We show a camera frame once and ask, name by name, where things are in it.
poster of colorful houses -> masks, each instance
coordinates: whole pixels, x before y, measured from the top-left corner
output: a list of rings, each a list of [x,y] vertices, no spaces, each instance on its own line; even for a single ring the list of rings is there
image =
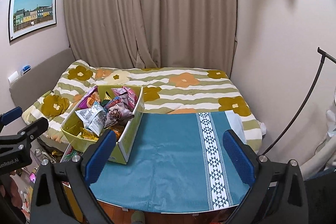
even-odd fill
[[[9,42],[53,24],[56,24],[56,0],[10,0]]]

pink snack bag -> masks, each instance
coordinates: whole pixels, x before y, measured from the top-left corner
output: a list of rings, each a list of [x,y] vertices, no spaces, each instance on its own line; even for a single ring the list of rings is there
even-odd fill
[[[134,110],[135,105],[138,102],[138,97],[131,88],[129,88],[128,86],[124,86],[122,88],[112,89],[112,91],[115,94],[115,96],[119,96],[119,95],[127,92],[128,93],[128,108],[129,108],[130,111]]]

orange flower pattern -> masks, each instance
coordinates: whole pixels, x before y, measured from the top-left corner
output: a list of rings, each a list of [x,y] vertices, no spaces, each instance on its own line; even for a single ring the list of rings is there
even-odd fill
[[[241,96],[237,97],[222,97],[218,99],[218,103],[221,105],[218,110],[226,111],[233,110],[234,113],[246,117],[251,115],[251,110],[246,104],[245,100]]]
[[[96,79],[105,78],[112,73],[109,69],[98,69],[96,72]]]
[[[160,95],[158,94],[159,91],[162,89],[160,87],[147,87],[145,86],[143,88],[143,101],[148,102],[148,101],[154,101],[156,99],[160,99]]]
[[[197,80],[192,74],[184,72],[180,75],[170,77],[169,82],[175,84],[175,87],[187,88],[190,85],[198,85],[199,80]]]
[[[212,78],[212,79],[221,79],[221,78],[226,78],[227,79],[227,75],[224,71],[222,70],[208,70],[208,77]]]

bed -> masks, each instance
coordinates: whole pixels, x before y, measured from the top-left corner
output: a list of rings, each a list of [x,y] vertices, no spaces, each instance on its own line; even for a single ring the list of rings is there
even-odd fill
[[[144,86],[145,112],[160,114],[233,110],[242,121],[247,144],[254,151],[261,146],[262,134],[239,90],[225,72],[199,68],[116,69],[94,68],[75,61],[66,49],[15,81],[10,93],[20,106],[26,124],[40,117],[49,120],[41,139],[65,151],[69,142],[61,124],[77,102],[93,85],[128,84]]]

flower pattern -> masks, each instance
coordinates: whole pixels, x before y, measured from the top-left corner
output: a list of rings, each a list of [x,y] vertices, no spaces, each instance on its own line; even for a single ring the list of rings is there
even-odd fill
[[[208,77],[212,79],[221,79],[221,78],[228,79],[226,73],[222,70],[216,70],[216,69],[208,70],[207,73],[208,73]]]
[[[162,89],[160,87],[151,86],[150,88],[145,86],[143,88],[143,101],[154,101],[156,99],[160,99],[160,95],[158,94],[159,91]]]
[[[43,99],[41,112],[46,117],[56,117],[63,114],[69,106],[70,102],[68,98],[62,98],[55,94],[49,94]]]
[[[93,75],[91,70],[87,70],[83,66],[77,66],[75,69],[69,70],[68,79],[78,79],[80,81],[89,80]]]
[[[115,72],[111,73],[107,76],[104,81],[108,85],[118,85],[118,84],[125,84],[129,81],[129,72],[116,70]]]
[[[175,84],[176,87],[187,88],[190,85],[198,85],[199,80],[197,80],[192,74],[184,72],[180,75],[170,77],[169,82]]]
[[[109,70],[109,69],[98,69],[97,72],[96,72],[96,76],[95,76],[95,78],[96,78],[96,79],[99,79],[99,78],[106,78],[106,77],[109,76],[111,73],[112,73],[112,71]]]
[[[237,97],[222,97],[218,99],[218,103],[221,105],[218,110],[226,111],[233,110],[234,113],[246,117],[251,115],[251,110],[246,104],[245,100],[241,96]]]

